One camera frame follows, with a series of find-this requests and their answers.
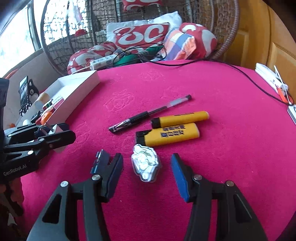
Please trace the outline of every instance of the pen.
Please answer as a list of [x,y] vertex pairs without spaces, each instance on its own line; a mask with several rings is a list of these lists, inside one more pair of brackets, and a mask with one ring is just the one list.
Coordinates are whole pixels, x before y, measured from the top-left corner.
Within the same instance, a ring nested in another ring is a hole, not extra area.
[[176,100],[173,100],[171,102],[169,102],[168,104],[166,104],[165,106],[162,106],[162,107],[159,107],[157,109],[154,109],[154,110],[151,110],[151,111],[145,111],[145,112],[142,112],[138,115],[135,115],[133,117],[130,117],[112,127],[109,128],[109,131],[111,131],[112,133],[116,133],[116,132],[119,132],[121,130],[124,130],[124,129],[127,129],[133,125],[136,125],[138,123],[140,123],[142,120],[145,120],[147,118],[149,118],[150,115],[153,115],[155,113],[158,113],[160,111],[163,111],[167,108],[170,108],[170,107],[173,107],[173,106],[176,106],[184,101],[187,101],[187,100],[191,100],[191,95],[186,95],[185,97],[183,98],[179,98],[179,99],[176,99]]

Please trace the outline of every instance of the transparent plastic object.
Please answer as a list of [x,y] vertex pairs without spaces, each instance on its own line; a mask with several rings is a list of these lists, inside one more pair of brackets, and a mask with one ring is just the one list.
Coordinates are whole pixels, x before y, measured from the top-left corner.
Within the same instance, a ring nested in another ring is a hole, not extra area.
[[131,156],[133,169],[143,182],[155,182],[161,168],[158,155],[152,147],[136,144]]

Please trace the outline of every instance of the red and white pillow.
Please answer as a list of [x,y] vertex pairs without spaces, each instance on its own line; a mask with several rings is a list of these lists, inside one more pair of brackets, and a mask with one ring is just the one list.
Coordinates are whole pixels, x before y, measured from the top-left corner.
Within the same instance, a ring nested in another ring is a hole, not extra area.
[[71,74],[77,70],[87,67],[92,60],[109,56],[113,54],[116,49],[117,47],[114,43],[106,42],[100,45],[95,45],[89,49],[79,50],[70,57],[67,72],[68,74]]
[[113,31],[115,45],[122,49],[139,46],[131,52],[141,52],[148,47],[162,44],[169,27],[169,23],[162,23],[119,28]]
[[217,47],[217,39],[215,35],[200,24],[183,23],[179,30],[195,37],[196,50],[192,53],[191,59],[206,58]]
[[163,5],[162,0],[122,0],[122,2],[124,11],[155,4]]

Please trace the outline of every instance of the power strip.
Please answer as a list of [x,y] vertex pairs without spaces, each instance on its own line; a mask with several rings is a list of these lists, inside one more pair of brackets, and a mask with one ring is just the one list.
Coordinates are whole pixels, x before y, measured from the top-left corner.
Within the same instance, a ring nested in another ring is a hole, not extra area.
[[103,67],[112,66],[113,62],[116,63],[119,60],[119,57],[116,58],[116,56],[118,56],[118,54],[112,54],[100,59],[93,60],[90,62],[90,69],[96,70]]

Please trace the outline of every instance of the pink tablecloth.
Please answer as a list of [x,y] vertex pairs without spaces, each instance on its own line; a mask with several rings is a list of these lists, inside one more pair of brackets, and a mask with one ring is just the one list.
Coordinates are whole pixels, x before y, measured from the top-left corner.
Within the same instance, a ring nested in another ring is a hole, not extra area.
[[[243,70],[274,93],[253,70]],[[27,230],[60,182],[89,178],[96,152],[104,149],[124,156],[115,195],[103,205],[111,240],[183,240],[192,205],[180,197],[170,168],[175,152],[210,181],[233,180],[269,240],[280,235],[296,209],[296,127],[285,105],[238,71],[219,63],[183,67],[145,63],[99,71],[98,75],[101,83],[67,120],[76,133],[75,143],[61,154],[52,152],[37,172],[22,178],[22,224]],[[150,122],[121,135],[111,134],[108,127],[187,94],[192,95],[192,101],[160,116],[208,111],[210,120],[197,124],[201,137],[156,147],[163,164],[157,181],[140,181],[133,172],[131,154],[135,132],[150,129]],[[80,220],[80,235],[85,240],[82,223]]]

